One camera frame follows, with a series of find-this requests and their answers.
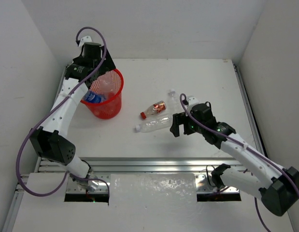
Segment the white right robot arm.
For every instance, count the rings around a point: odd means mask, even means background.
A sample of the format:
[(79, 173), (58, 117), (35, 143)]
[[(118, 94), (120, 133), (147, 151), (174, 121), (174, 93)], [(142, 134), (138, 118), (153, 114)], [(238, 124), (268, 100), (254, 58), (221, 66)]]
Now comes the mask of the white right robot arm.
[(218, 122), (209, 102), (181, 101), (184, 112), (173, 115), (170, 128), (179, 137), (179, 126), (184, 134), (201, 134), (205, 141), (228, 153), (252, 174), (236, 171), (228, 164), (221, 164), (211, 172), (210, 184), (215, 188), (235, 187), (261, 200), (274, 215), (282, 216), (299, 201), (299, 171), (288, 169), (268, 159), (251, 147), (229, 124)]

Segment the clear bottle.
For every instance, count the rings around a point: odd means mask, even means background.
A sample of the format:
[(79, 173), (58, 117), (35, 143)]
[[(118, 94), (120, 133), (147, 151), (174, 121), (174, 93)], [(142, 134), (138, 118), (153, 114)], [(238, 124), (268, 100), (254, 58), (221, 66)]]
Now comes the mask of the clear bottle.
[(183, 108), (180, 103), (180, 96), (174, 89), (170, 89), (168, 91), (166, 106), (169, 113), (172, 115), (176, 113), (181, 113), (183, 111)]
[(90, 88), (91, 91), (97, 94), (115, 93), (115, 83), (110, 72), (106, 72), (95, 80)]

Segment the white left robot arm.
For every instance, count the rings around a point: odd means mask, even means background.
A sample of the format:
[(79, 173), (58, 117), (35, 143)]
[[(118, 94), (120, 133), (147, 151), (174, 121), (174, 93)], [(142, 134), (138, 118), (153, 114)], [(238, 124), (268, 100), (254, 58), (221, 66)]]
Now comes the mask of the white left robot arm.
[(113, 69), (115, 65), (103, 45), (84, 43), (81, 55), (64, 71), (51, 115), (30, 136), (39, 157), (57, 163), (78, 178), (87, 177), (90, 167), (76, 155), (75, 145), (67, 139), (68, 129), (78, 104), (93, 82)]

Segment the clear bottle sideways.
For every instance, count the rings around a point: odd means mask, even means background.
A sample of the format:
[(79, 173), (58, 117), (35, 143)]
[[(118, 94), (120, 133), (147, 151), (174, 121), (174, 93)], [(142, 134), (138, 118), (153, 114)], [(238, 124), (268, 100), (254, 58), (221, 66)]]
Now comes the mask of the clear bottle sideways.
[(135, 132), (148, 133), (165, 128), (170, 128), (172, 125), (172, 116), (164, 114), (153, 118), (148, 118), (139, 124), (135, 125)]

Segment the blue label bottle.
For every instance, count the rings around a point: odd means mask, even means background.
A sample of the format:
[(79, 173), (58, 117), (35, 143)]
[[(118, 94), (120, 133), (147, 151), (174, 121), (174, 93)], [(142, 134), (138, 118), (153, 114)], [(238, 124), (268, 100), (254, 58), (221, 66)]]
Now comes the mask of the blue label bottle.
[(106, 97), (103, 94), (97, 94), (93, 91), (88, 91), (84, 96), (83, 100), (88, 103), (102, 103), (106, 101)]

